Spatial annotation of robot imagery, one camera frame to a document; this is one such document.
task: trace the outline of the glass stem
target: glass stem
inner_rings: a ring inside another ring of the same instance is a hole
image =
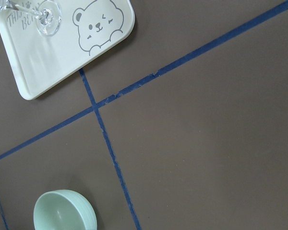
[[[7,9],[13,9],[13,10],[16,10],[16,11],[21,11],[21,12],[25,12],[33,17],[35,17],[36,19],[41,19],[42,16],[43,16],[43,13],[41,11],[36,11],[34,9],[28,9],[24,6],[21,6],[11,0],[8,0],[7,1],[7,6],[6,6]]]

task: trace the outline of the bear illustration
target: bear illustration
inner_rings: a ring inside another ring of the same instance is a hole
[[[80,48],[90,55],[93,47],[110,42],[115,32],[123,33],[124,14],[111,0],[95,0],[75,10],[73,23],[78,27]]]

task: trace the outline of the brown surface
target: brown surface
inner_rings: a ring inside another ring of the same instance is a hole
[[[281,2],[132,0],[134,31],[84,68],[96,100]],[[22,99],[0,38],[0,154],[90,105],[79,73]],[[288,10],[100,114],[143,230],[288,230]],[[136,229],[94,113],[0,161],[11,230],[33,229],[37,198],[63,188],[99,230]]]

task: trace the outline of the wine glass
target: wine glass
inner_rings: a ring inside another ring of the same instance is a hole
[[[25,12],[36,18],[37,29],[42,35],[54,35],[61,22],[61,10],[54,0],[43,1],[37,10],[28,9],[14,0],[0,0],[0,12],[5,9]]]

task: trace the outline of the tray rim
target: tray rim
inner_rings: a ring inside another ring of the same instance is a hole
[[[118,43],[120,43],[121,41],[126,39],[130,35],[130,33],[132,32],[132,30],[134,28],[135,13],[134,13],[134,10],[133,10],[133,7],[131,5],[130,0],[125,0],[125,1],[127,1],[128,6],[129,6],[130,11],[131,11],[131,19],[130,19],[131,25],[128,28],[128,31],[126,31],[126,33],[124,33],[124,35],[120,39],[118,39],[113,44],[111,44],[107,49],[102,50],[102,52],[98,53],[98,55],[94,56],[92,59],[88,59],[86,62],[79,65],[77,68],[70,71],[69,74],[65,75],[64,77],[62,77],[58,80],[55,80],[54,82],[52,82],[50,84],[50,86],[44,88],[43,90],[41,90],[38,93],[30,93],[30,91],[29,91],[28,85],[25,81],[24,72],[23,72],[22,66],[20,64],[20,60],[18,58],[17,52],[16,52],[14,44],[13,44],[13,40],[11,38],[11,34],[9,33],[7,26],[5,26],[6,20],[3,16],[3,14],[0,14],[0,35],[1,35],[1,38],[2,38],[2,41],[4,44],[4,48],[6,50],[9,62],[10,62],[10,66],[12,68],[12,72],[13,72],[13,75],[14,75],[14,78],[16,81],[16,85],[17,85],[19,94],[26,100],[36,99],[37,97],[39,97],[40,95],[42,95],[43,93],[45,93],[46,91],[48,91],[49,89],[54,87],[55,85],[59,84],[61,81],[63,81],[64,79],[66,79],[67,77],[69,77],[70,75],[72,75],[73,73],[75,73],[76,71],[81,69],[82,67],[86,66],[91,61],[98,58],[100,55],[107,52],[109,49],[113,48],[115,45],[117,45]]]

